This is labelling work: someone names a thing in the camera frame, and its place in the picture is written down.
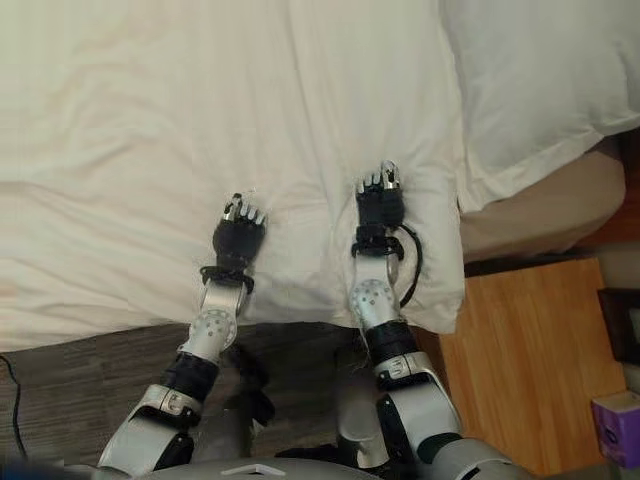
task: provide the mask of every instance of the white bedding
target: white bedding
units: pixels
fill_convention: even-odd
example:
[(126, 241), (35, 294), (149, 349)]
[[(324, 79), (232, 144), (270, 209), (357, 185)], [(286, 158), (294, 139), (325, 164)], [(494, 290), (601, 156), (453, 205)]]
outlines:
[(640, 126), (640, 1), (444, 0), (463, 98), (463, 212)]
[(353, 182), (382, 159), (425, 245), (407, 316), (453, 330), (461, 108), (436, 1), (3, 0), (0, 31), (0, 351), (190, 321), (236, 191), (269, 213), (245, 321), (350, 325)]

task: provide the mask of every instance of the white pillow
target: white pillow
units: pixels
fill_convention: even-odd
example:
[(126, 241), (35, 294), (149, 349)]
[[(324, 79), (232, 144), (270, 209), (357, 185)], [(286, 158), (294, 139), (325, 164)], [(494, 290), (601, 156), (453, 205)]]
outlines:
[(640, 125), (640, 1), (448, 0), (468, 162), (465, 212)]

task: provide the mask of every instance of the wrinkled sheet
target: wrinkled sheet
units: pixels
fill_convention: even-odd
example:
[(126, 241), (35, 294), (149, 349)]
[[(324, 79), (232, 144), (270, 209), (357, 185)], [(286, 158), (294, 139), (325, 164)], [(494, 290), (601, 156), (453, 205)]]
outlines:
[[(401, 169), (454, 329), (463, 158), (437, 1), (0, 3), (0, 351), (189, 322), (238, 191), (269, 214), (242, 322), (352, 325), (353, 185)], [(415, 264), (403, 239), (398, 291)]]

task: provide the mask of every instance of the tissue box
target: tissue box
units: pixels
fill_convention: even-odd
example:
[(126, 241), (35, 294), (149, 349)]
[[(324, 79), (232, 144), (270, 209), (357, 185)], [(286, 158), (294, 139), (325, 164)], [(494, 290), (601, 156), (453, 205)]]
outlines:
[(624, 468), (640, 467), (640, 396), (623, 392), (591, 401), (602, 454)]

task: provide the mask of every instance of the black wire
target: black wire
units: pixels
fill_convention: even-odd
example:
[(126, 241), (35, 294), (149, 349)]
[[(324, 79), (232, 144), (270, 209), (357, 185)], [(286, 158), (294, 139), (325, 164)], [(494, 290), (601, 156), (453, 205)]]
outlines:
[(11, 380), (13, 380), (13, 383), (16, 384), (16, 396), (15, 400), (13, 401), (13, 435), (15, 437), (16, 443), (18, 444), (20, 455), (22, 455), (23, 460), (27, 460), (27, 451), (24, 448), (24, 443), (22, 443), (22, 436), (20, 435), (20, 424), (18, 423), (18, 412), (20, 409), (20, 394), (22, 391), (22, 387), (20, 385), (20, 382), (18, 382), (18, 379), (16, 378), (11, 362), (4, 355), (0, 355), (0, 360), (2, 360), (7, 365), (9, 376), (11, 377)]
[(409, 289), (400, 300), (400, 306), (404, 307), (411, 297), (413, 297), (414, 292), (416, 291), (416, 287), (418, 286), (418, 279), (420, 278), (420, 272), (422, 271), (422, 242), (420, 242), (420, 237), (418, 234), (414, 232), (411, 228), (407, 227), (404, 223), (399, 225), (401, 229), (403, 229), (407, 234), (413, 239), (413, 242), (416, 244), (416, 270), (413, 274), (413, 281), (409, 286)]

